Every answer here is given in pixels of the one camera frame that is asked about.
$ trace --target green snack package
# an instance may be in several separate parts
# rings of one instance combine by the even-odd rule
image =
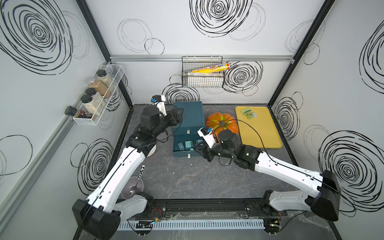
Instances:
[[[248,119],[257,117],[256,113],[252,112],[250,108],[246,108],[244,110],[241,110],[241,113],[248,117]]]

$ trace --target black jar lid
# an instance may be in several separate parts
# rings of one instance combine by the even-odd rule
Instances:
[[[96,94],[96,89],[94,89],[94,88],[87,88],[86,90],[85,90],[85,94],[89,94],[89,95],[95,95]]]
[[[89,94],[85,94],[85,95],[81,96],[80,100],[83,103],[89,103],[90,101],[92,101],[92,96]]]
[[[77,108],[74,108],[72,106],[68,106],[65,109],[65,115],[74,116],[77,113]]]
[[[96,72],[96,74],[99,77],[104,77],[105,75],[107,75],[107,72],[105,70],[99,70],[99,71]]]

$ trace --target yellow tray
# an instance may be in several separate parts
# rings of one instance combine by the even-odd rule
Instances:
[[[246,108],[250,108],[257,115],[257,117],[248,119],[247,116],[241,113],[241,110]],[[248,123],[260,134],[265,148],[281,148],[283,146],[268,108],[238,106],[236,107],[236,117],[237,119]],[[238,125],[243,144],[261,149],[263,148],[259,136],[252,128],[240,121],[238,121]]]

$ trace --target spice jar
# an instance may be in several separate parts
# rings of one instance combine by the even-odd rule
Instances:
[[[92,79],[88,83],[90,88],[96,89],[96,91],[99,92],[101,96],[104,96],[104,98],[109,98],[111,95],[111,91],[108,90],[108,88],[101,81]]]
[[[85,90],[85,94],[89,94],[92,96],[93,99],[95,99],[98,103],[101,103],[100,106],[102,108],[105,107],[105,102],[103,101],[103,98],[101,97],[100,93],[96,91],[94,88],[87,88]]]
[[[97,80],[101,81],[107,88],[112,84],[111,76],[109,76],[105,70],[97,71],[96,77]]]
[[[92,118],[92,114],[84,112],[80,109],[74,108],[72,106],[68,106],[65,109],[65,115],[72,116],[74,118]]]
[[[80,100],[83,102],[84,107],[88,110],[88,112],[100,116],[103,108],[98,108],[99,103],[92,98],[91,95],[85,94],[81,96]]]

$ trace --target wire basket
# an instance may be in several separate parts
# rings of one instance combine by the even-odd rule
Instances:
[[[118,64],[109,64],[107,66],[104,65],[104,66],[101,66],[99,70],[105,70],[107,74],[111,76],[112,84],[108,88],[108,91],[111,91],[111,95],[109,96],[109,98],[106,98],[106,99],[104,99],[104,96],[102,96],[101,103],[104,102],[105,106],[100,116],[92,115],[92,118],[73,118],[73,120],[75,120],[75,122],[78,125],[97,126],[111,98],[114,96],[116,88],[119,86],[119,82],[124,74],[124,68],[122,67],[122,65],[118,65]],[[99,103],[95,112],[97,112],[99,108],[102,108],[102,106],[100,105],[101,103]],[[84,107],[83,104],[81,104],[79,109],[84,112],[88,112],[88,110]]]
[[[186,72],[223,63],[222,56],[184,56],[182,59],[182,85],[194,88],[221,88],[223,76],[187,76]]]

